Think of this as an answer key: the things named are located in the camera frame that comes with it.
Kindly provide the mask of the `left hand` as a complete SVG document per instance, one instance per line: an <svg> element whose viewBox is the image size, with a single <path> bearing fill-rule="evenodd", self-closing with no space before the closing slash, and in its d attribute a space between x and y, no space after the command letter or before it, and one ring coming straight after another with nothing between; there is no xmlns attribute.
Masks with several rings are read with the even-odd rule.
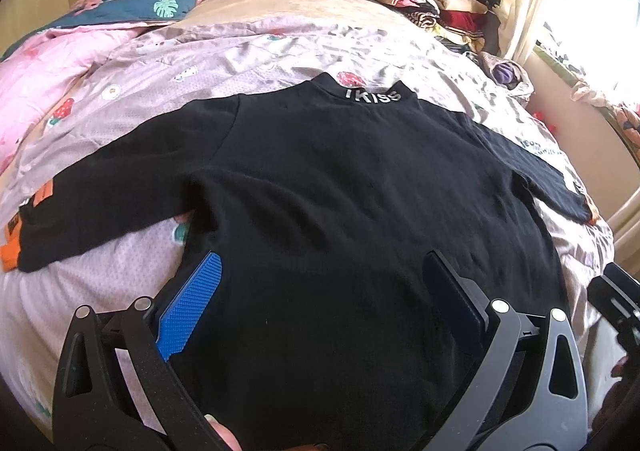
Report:
<svg viewBox="0 0 640 451"><path fill-rule="evenodd" d="M214 431L221 437L226 445L232 451L241 451L242 448L238 442L238 439L235 438L235 435L232 434L231 431L228 430L227 427L219 423L212 415L205 414L204 415L207 423L213 428Z"/></svg>

